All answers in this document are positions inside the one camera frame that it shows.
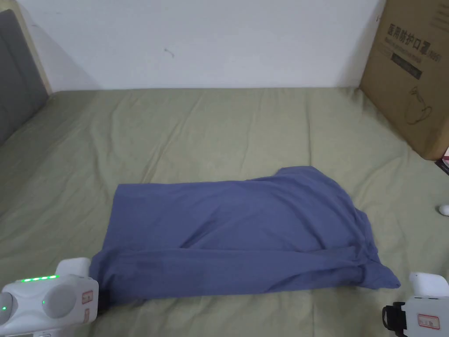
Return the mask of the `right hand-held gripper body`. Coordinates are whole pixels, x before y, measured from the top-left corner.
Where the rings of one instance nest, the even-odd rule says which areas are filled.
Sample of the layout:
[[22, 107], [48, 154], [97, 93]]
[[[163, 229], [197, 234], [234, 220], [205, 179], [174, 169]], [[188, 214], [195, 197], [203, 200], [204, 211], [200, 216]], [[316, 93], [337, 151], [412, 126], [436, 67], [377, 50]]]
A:
[[413, 296], [382, 309], [383, 326], [397, 337], [449, 335], [449, 284], [436, 274], [412, 272]]

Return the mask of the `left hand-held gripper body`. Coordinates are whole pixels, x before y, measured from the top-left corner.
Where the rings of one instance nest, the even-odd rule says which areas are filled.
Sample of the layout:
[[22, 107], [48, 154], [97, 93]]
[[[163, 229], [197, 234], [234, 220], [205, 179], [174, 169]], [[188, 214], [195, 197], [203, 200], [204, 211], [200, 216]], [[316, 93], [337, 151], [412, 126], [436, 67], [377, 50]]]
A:
[[16, 280], [0, 293], [3, 337], [72, 337], [98, 314], [99, 285], [89, 276], [89, 258], [59, 262], [53, 275]]

